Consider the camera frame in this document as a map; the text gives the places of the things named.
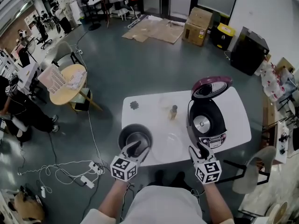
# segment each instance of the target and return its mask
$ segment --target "table leg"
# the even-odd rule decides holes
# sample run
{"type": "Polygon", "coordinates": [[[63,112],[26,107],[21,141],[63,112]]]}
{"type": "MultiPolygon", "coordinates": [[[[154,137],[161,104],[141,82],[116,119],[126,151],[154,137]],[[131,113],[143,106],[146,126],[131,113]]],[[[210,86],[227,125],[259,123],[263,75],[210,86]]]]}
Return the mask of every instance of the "table leg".
{"type": "Polygon", "coordinates": [[[71,105],[70,102],[68,102],[67,104],[68,104],[68,106],[69,106],[74,112],[76,112],[76,114],[78,114],[78,112],[73,108],[73,106],[71,105]]]}
{"type": "Polygon", "coordinates": [[[94,107],[96,107],[97,109],[102,110],[101,107],[99,107],[95,102],[93,102],[90,98],[88,98],[82,91],[79,92],[80,95],[82,95],[85,99],[87,99],[94,107]]]}

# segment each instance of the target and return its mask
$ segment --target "white cable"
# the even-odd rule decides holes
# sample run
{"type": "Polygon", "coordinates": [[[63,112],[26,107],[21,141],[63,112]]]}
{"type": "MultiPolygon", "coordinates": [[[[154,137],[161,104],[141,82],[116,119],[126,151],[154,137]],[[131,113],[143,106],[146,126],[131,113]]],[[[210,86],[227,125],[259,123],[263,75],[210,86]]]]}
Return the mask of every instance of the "white cable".
{"type": "Polygon", "coordinates": [[[91,160],[83,160],[83,161],[72,161],[72,162],[61,163],[61,164],[53,164],[53,165],[48,165],[48,166],[43,165],[43,166],[42,166],[40,169],[38,169],[38,170],[28,170],[28,171],[26,171],[26,172],[24,172],[24,173],[21,173],[21,175],[24,175],[24,174],[26,174],[26,173],[39,172],[39,181],[41,182],[41,184],[43,185],[43,187],[45,188],[45,190],[46,190],[48,193],[52,193],[52,189],[51,189],[50,187],[47,187],[47,186],[42,182],[42,179],[41,179],[41,172],[42,172],[42,170],[45,169],[45,173],[46,173],[46,175],[47,175],[47,176],[50,176],[50,175],[51,175],[50,168],[57,168],[57,170],[56,170],[56,172],[55,172],[55,177],[56,177],[56,179],[57,179],[59,182],[61,182],[62,184],[69,185],[69,184],[72,184],[77,178],[79,178],[79,177],[81,177],[81,176],[83,176],[83,175],[85,175],[85,174],[87,174],[87,173],[89,173],[89,174],[96,174],[96,172],[91,173],[90,171],[91,171],[92,169],[89,169],[88,171],[86,171],[86,172],[84,172],[84,173],[82,173],[82,174],[79,174],[79,175],[71,175],[71,174],[70,174],[69,172],[67,172],[65,169],[58,167],[58,166],[60,166],[60,165],[67,165],[67,164],[71,164],[71,163],[81,163],[81,162],[92,162],[92,161],[91,161],[91,160]],[[69,177],[73,177],[74,179],[73,179],[72,182],[70,182],[70,183],[65,183],[65,182],[61,181],[61,180],[57,177],[57,171],[62,171],[62,172],[64,172],[64,174],[66,174],[66,175],[69,176],[69,177]]]}
{"type": "MultiPolygon", "coordinates": [[[[92,127],[92,123],[91,123],[91,121],[90,121],[89,111],[87,111],[87,113],[88,113],[88,118],[89,118],[90,130],[91,130],[92,135],[93,135],[93,127],[92,127]]],[[[103,162],[103,160],[102,160],[101,153],[99,152],[99,149],[98,149],[98,147],[97,147],[97,143],[95,142],[94,135],[93,135],[93,142],[94,142],[94,146],[95,146],[95,148],[96,148],[96,150],[97,150],[97,157],[101,160],[101,163],[102,163],[102,165],[103,165],[103,168],[100,167],[100,168],[103,170],[102,174],[105,174],[105,168],[104,168],[105,165],[104,165],[104,162],[103,162]]]]}
{"type": "Polygon", "coordinates": [[[205,193],[205,191],[203,191],[201,194],[199,194],[199,192],[197,191],[197,189],[192,189],[190,192],[191,192],[191,194],[192,194],[193,196],[201,196],[201,195],[203,195],[203,194],[205,193]]]}
{"type": "MultiPolygon", "coordinates": [[[[82,60],[82,62],[83,62],[83,64],[84,64],[84,66],[85,66],[85,69],[86,69],[86,81],[85,81],[85,87],[86,87],[86,84],[87,84],[87,74],[88,74],[87,66],[86,66],[86,64],[85,64],[85,62],[84,62],[84,60],[83,60],[83,57],[81,56],[80,53],[79,53],[79,55],[80,55],[81,60],[82,60]]],[[[93,135],[93,126],[92,126],[92,123],[91,123],[91,121],[90,121],[89,111],[87,111],[87,113],[88,113],[88,119],[89,119],[89,124],[90,124],[90,130],[91,130],[92,135],[93,135]]],[[[102,163],[102,165],[103,165],[103,167],[100,167],[100,168],[103,170],[103,171],[102,171],[102,174],[105,174],[105,165],[104,165],[104,161],[102,160],[101,153],[100,153],[100,151],[99,151],[99,149],[98,149],[98,147],[97,147],[97,143],[96,143],[96,141],[95,141],[94,135],[93,135],[93,142],[94,142],[94,146],[95,146],[95,148],[96,148],[96,150],[97,150],[97,157],[101,160],[101,163],[102,163]]]]}
{"type": "Polygon", "coordinates": [[[95,181],[97,181],[98,178],[99,178],[99,175],[97,176],[97,178],[95,180],[92,181],[92,183],[94,183],[95,181]]]}
{"type": "Polygon", "coordinates": [[[224,52],[224,55],[226,56],[226,58],[230,61],[230,58],[226,55],[226,52],[230,52],[231,53],[231,51],[229,51],[229,50],[226,50],[225,52],[224,52]]]}

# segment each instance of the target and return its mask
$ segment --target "white shirt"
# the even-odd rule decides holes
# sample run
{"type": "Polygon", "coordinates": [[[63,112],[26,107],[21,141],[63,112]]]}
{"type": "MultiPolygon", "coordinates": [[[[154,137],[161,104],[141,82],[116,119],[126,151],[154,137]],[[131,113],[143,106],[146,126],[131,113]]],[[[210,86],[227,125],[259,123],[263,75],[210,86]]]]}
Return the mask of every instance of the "white shirt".
{"type": "Polygon", "coordinates": [[[64,14],[64,12],[62,11],[62,9],[58,9],[58,10],[55,12],[55,16],[61,21],[61,20],[65,17],[65,14],[64,14]]]}
{"type": "MultiPolygon", "coordinates": [[[[115,224],[96,209],[91,209],[81,224],[115,224]]],[[[206,224],[198,200],[181,188],[147,186],[137,193],[122,224],[206,224]]],[[[232,219],[222,224],[234,224],[232,219]]]]}

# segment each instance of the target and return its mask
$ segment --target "sneaker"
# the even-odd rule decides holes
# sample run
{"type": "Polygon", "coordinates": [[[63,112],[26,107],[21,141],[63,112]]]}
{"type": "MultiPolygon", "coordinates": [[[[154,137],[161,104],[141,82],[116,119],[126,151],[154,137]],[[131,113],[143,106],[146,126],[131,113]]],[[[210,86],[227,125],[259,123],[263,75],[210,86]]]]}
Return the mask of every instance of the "sneaker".
{"type": "Polygon", "coordinates": [[[54,115],[54,116],[52,117],[52,123],[55,123],[57,120],[58,120],[58,116],[57,116],[57,115],[54,115]]]}
{"type": "Polygon", "coordinates": [[[59,126],[58,125],[53,125],[51,133],[56,133],[58,130],[59,130],[59,126]]]}

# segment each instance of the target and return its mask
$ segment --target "power strip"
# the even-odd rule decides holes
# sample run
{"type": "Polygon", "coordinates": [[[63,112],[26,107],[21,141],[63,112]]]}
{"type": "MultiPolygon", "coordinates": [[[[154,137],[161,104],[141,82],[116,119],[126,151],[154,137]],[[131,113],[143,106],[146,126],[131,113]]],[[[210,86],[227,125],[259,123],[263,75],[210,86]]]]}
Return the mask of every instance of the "power strip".
{"type": "Polygon", "coordinates": [[[95,171],[98,175],[102,175],[104,173],[104,170],[97,163],[94,163],[93,161],[90,162],[89,167],[93,171],[95,171]]]}

